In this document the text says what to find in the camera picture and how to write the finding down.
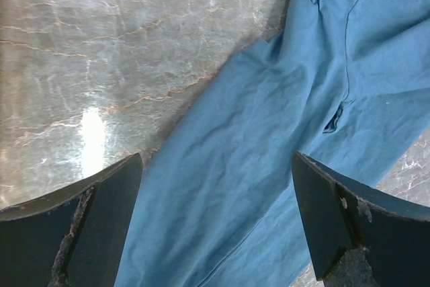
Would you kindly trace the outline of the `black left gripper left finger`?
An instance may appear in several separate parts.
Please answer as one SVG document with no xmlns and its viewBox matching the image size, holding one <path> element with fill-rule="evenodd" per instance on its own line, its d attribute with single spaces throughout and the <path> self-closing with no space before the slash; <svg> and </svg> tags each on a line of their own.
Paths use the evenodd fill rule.
<svg viewBox="0 0 430 287">
<path fill-rule="evenodd" d="M 1 210 L 2 286 L 113 286 L 142 175 L 136 153 Z"/>
</svg>

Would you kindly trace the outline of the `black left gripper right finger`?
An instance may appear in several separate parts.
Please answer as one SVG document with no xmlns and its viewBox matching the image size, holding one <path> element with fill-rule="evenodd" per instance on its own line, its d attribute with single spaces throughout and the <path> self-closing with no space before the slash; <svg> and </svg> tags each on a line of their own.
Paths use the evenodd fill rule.
<svg viewBox="0 0 430 287">
<path fill-rule="evenodd" d="M 428 286 L 429 207 L 292 157 L 315 277 L 325 286 Z"/>
</svg>

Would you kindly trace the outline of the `dark blue t-shirt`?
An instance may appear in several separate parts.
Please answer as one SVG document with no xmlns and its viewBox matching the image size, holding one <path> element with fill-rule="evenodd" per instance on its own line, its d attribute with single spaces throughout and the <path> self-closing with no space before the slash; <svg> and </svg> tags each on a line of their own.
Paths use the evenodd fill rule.
<svg viewBox="0 0 430 287">
<path fill-rule="evenodd" d="M 290 0 L 146 168 L 116 286 L 289 286 L 294 152 L 374 186 L 428 127 L 429 0 Z"/>
</svg>

